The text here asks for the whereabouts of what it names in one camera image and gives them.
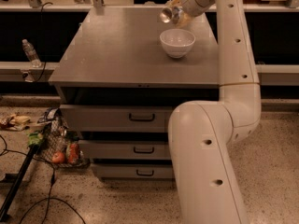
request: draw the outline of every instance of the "drawer handle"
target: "drawer handle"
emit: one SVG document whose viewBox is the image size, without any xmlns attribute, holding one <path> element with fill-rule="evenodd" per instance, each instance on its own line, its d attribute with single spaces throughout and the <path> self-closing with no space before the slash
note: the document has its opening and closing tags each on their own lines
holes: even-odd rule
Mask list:
<svg viewBox="0 0 299 224">
<path fill-rule="evenodd" d="M 136 174 L 137 174 L 137 175 L 142 175 L 142 176 L 153 176 L 154 173 L 155 173 L 154 170 L 151 170 L 151 174 L 142 174 L 141 172 L 139 172 L 138 169 L 136 170 Z"/>
<path fill-rule="evenodd" d="M 154 121 L 156 118 L 155 114 L 150 114 L 148 116 L 145 115 L 133 115 L 133 114 L 129 114 L 129 120 L 130 121 L 140 121 L 140 122 L 152 122 Z"/>
<path fill-rule="evenodd" d="M 143 153 L 143 154 L 151 154 L 155 151 L 155 147 L 152 147 L 151 150 L 137 150 L 136 147 L 133 149 L 134 153 Z"/>
</svg>

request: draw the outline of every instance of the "white bowl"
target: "white bowl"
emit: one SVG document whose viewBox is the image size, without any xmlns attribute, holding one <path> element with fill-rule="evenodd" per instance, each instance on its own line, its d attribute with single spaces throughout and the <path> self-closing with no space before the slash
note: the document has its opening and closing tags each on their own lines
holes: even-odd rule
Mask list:
<svg viewBox="0 0 299 224">
<path fill-rule="evenodd" d="M 172 58 L 186 55 L 195 43 L 195 35 L 183 29 L 169 29 L 160 34 L 164 51 Z"/>
</svg>

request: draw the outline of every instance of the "white robotic arm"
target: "white robotic arm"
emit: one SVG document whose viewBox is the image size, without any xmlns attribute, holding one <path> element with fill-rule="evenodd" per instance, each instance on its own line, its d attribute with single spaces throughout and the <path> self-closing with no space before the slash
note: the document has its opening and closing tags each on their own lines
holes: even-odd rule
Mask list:
<svg viewBox="0 0 299 224">
<path fill-rule="evenodd" d="M 242 0 L 180 0 L 199 16 L 217 6 L 218 102 L 192 101 L 171 115 L 169 147 L 184 223 L 249 223 L 227 145 L 248 137 L 261 116 L 260 85 Z"/>
</svg>

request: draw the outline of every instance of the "black stand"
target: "black stand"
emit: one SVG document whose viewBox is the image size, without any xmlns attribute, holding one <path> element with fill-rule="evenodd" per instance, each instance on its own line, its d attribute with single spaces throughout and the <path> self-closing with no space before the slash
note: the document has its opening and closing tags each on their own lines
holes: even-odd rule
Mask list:
<svg viewBox="0 0 299 224">
<path fill-rule="evenodd" d="M 34 157 L 34 155 L 36 154 L 36 152 L 38 151 L 39 149 L 39 146 L 31 146 L 30 147 L 30 150 L 26 156 L 26 159 L 24 160 L 22 166 L 21 166 L 21 169 L 19 170 L 19 173 L 15 179 L 15 181 L 13 182 L 13 185 L 12 187 L 10 188 L 10 191 L 1 207 L 1 210 L 0 210 L 0 222 L 4 222 L 8 219 L 8 214 L 7 214 L 7 211 L 14 199 L 14 197 L 16 196 L 17 194 L 17 191 L 19 189 L 19 186 L 22 182 L 22 179 L 24 178 L 25 174 L 26 174 L 26 171 L 28 169 L 28 166 L 32 160 L 32 158 Z"/>
</svg>

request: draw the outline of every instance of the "table top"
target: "table top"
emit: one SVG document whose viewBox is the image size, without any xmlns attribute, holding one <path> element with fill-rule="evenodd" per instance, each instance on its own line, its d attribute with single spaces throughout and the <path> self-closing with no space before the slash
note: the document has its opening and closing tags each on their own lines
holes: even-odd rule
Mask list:
<svg viewBox="0 0 299 224">
<path fill-rule="evenodd" d="M 162 7 L 92 8 L 50 77 L 69 87 L 215 87 L 218 47 L 206 15 L 183 29 L 195 34 L 183 58 L 166 55 L 160 33 L 175 28 L 159 19 Z"/>
</svg>

